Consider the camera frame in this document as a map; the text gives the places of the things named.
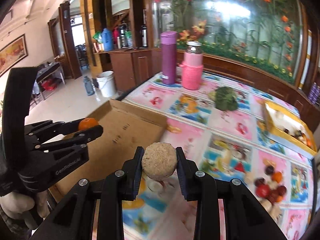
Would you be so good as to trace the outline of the gloved left hand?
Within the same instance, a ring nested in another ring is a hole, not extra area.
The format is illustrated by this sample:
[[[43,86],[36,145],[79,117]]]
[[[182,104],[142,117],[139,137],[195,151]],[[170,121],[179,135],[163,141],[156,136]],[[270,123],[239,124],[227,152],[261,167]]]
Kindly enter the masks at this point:
[[[16,234],[24,234],[27,230],[36,230],[39,226],[29,220],[27,212],[35,208],[40,216],[40,223],[49,215],[47,192],[40,192],[35,197],[11,192],[1,197],[1,217],[9,230]]]

